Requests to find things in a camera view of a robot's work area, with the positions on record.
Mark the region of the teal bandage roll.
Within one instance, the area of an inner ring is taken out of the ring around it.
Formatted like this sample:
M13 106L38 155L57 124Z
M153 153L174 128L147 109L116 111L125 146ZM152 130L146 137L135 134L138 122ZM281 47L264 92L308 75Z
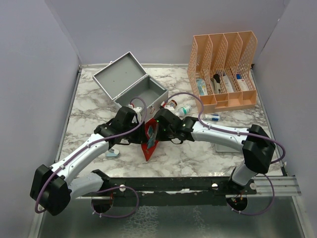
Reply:
M147 142L147 149L152 148L155 145L155 140L153 138L150 138Z

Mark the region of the red first aid pouch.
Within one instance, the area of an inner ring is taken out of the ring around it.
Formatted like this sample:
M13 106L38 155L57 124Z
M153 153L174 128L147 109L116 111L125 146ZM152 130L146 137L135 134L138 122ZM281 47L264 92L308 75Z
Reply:
M148 161L151 158L159 142L156 139L158 128L159 128L159 124L157 123L155 119L150 119L145 124L145 133L146 133L147 142L143 142L141 144L141 149L143 151L146 161Z

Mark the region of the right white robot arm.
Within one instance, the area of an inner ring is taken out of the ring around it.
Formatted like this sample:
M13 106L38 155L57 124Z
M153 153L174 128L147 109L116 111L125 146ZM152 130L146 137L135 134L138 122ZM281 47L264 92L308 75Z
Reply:
M257 174L266 174L270 167L275 144L262 127L233 128L213 125L199 118L181 119L168 109L160 109L154 116L158 123L157 140L180 142L202 141L232 148L243 154L244 161L235 167L229 181L228 190L238 194Z

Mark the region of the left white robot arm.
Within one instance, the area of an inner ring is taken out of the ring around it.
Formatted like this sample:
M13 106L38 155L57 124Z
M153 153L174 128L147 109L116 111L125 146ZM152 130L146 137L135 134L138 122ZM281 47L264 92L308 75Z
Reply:
M147 115L146 109L136 111L123 106L114 118L98 125L91 136L65 159L49 167L40 165L35 170L30 191L30 197L36 202L35 212L48 211L53 216L61 213L74 193L70 186L75 177L99 155L144 129Z

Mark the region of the brown medicine bottle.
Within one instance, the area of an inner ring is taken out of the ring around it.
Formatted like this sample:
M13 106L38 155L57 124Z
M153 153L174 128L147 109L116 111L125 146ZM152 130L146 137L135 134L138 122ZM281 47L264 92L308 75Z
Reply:
M177 107L177 102L175 100L170 100L168 102L168 105L175 109Z

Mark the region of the teal medicine box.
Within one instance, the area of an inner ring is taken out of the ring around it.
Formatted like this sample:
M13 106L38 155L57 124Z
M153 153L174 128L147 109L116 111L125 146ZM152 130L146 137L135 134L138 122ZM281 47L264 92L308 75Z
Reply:
M208 94L206 83L202 78L196 78L196 85L200 96L205 96Z

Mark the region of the white medicine box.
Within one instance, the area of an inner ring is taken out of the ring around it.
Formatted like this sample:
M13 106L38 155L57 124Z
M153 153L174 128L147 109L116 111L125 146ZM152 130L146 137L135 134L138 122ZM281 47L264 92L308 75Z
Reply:
M224 84L225 84L225 86L226 86L226 89L227 89L227 92L228 92L228 93L233 93L233 92L235 92L234 87L232 86L231 80L230 80L230 78L228 77L228 75L224 75L224 76L223 76L223 81L224 81Z

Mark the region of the red blue medicine box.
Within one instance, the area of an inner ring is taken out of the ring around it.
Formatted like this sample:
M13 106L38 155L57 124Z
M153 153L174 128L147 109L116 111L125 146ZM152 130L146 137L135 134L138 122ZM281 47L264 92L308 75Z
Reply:
M237 78L238 84L240 85L241 90L248 91L249 88L248 88L248 85L247 85L245 79L242 78L242 76L240 74L236 74L236 78Z

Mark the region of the white green bottle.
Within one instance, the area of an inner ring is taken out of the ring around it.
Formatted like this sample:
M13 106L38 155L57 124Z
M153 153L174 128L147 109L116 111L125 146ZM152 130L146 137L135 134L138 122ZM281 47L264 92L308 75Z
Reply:
M182 107L180 107L176 112L175 115L178 117L183 117L185 115L188 115L191 112L191 105L186 104Z

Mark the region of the silver metal case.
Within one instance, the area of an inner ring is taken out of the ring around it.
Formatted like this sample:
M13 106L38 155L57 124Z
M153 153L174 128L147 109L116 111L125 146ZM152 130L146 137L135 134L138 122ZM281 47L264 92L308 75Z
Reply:
M131 52L127 52L93 75L93 80L118 108L131 102L147 106L149 120L168 98L168 89L149 75Z

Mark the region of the white blue bandage roll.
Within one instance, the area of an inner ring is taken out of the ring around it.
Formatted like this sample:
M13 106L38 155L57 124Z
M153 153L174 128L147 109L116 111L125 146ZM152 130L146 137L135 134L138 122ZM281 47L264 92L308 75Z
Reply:
M221 118L218 114L203 114L201 116L201 119L209 121L220 121Z

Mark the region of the grey plastic tray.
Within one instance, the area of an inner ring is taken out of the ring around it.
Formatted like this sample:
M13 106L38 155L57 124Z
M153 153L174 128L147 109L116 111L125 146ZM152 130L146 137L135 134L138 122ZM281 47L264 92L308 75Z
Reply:
M239 153L238 150L220 144L215 144L215 151L218 153Z

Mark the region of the black white thermometer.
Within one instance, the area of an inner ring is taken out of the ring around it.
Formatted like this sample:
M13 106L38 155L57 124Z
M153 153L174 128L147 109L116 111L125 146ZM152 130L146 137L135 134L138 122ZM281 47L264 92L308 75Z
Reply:
M214 74L213 77L211 78L211 82L213 84L214 88L214 93L219 94L221 92L221 87L220 87L220 76L219 74Z

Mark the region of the peach file organizer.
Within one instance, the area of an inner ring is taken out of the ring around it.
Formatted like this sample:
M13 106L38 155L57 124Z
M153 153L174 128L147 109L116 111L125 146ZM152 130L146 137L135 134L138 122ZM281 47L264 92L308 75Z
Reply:
M187 74L194 95L198 96L198 109L205 113L253 108L257 103L257 90L250 78L250 70L257 48L253 31L195 35ZM214 93L211 78L220 76L221 92ZM245 79L249 90L242 91L236 74ZM223 76L228 75L235 92L228 93ZM208 94L200 96L196 78L202 78Z

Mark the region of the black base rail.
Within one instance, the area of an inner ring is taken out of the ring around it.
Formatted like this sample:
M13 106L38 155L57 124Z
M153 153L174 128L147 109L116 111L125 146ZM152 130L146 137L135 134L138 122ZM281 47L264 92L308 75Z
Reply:
M111 178L94 170L103 184L100 193L92 192L91 204L96 212L110 213L113 207L226 205L227 195L253 195L250 185L241 187L229 177L143 177Z

